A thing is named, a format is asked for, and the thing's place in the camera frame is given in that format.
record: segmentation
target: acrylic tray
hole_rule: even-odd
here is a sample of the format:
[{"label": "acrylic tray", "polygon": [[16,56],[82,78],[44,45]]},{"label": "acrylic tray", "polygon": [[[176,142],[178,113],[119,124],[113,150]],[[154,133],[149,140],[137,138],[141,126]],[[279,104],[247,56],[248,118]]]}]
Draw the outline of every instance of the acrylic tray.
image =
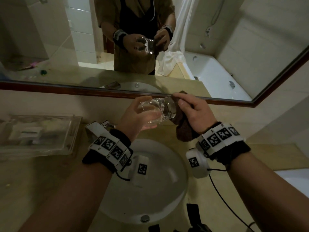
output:
[{"label": "acrylic tray", "polygon": [[82,118],[12,115],[0,125],[0,159],[69,155]]}]

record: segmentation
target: washcloth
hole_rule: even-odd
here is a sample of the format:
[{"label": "washcloth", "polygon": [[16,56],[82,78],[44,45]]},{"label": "washcloth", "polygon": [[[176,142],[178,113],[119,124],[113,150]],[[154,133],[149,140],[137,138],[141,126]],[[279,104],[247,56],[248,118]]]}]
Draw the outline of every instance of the washcloth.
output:
[{"label": "washcloth", "polygon": [[176,105],[176,116],[172,118],[171,121],[174,124],[178,125],[176,128],[177,139],[182,142],[189,142],[195,138],[198,138],[200,135],[192,129],[186,114],[180,109],[178,105],[178,100],[180,98],[175,97],[173,95],[171,96],[171,98]]}]

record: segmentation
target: bathtub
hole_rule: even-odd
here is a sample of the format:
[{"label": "bathtub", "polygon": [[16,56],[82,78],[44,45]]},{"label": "bathtub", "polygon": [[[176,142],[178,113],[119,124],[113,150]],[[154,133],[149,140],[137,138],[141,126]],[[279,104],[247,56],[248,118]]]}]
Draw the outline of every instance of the bathtub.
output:
[{"label": "bathtub", "polygon": [[185,52],[184,67],[191,80],[203,82],[212,98],[252,101],[246,91],[212,56]]},{"label": "bathtub", "polygon": [[309,198],[309,169],[282,170],[276,173]]}]

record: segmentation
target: person's left hand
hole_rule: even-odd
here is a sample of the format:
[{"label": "person's left hand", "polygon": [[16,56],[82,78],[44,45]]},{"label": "person's left hand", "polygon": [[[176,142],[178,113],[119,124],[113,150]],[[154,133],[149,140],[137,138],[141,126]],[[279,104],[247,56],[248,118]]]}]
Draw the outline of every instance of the person's left hand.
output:
[{"label": "person's left hand", "polygon": [[156,44],[156,46],[164,44],[164,50],[168,49],[170,44],[170,35],[165,28],[161,28],[157,31],[157,34],[154,36],[155,39],[161,38],[161,40]]},{"label": "person's left hand", "polygon": [[157,126],[145,126],[145,123],[148,121],[155,120],[161,116],[160,111],[146,111],[144,112],[142,108],[139,108],[141,102],[145,102],[149,99],[152,99],[151,96],[142,96],[137,97],[131,103],[131,105],[127,108],[125,113],[118,125],[116,125],[116,129],[123,132],[131,142],[133,142],[140,131],[145,129],[153,129]]}]

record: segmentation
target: brown shirt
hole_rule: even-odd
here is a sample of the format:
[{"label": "brown shirt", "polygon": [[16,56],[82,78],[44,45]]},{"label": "brown shirt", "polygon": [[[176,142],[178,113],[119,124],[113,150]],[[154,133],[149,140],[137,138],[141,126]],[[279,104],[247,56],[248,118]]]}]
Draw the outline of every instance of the brown shirt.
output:
[{"label": "brown shirt", "polygon": [[[119,17],[121,10],[120,0],[94,0],[95,12],[99,25],[108,22],[119,29]],[[126,5],[138,16],[142,17],[150,8],[150,0],[126,0]],[[174,13],[175,7],[172,0],[154,0],[158,27],[164,25],[167,17]],[[149,74],[155,69],[155,56],[147,55],[137,57],[115,45],[114,69],[123,72]]]}]

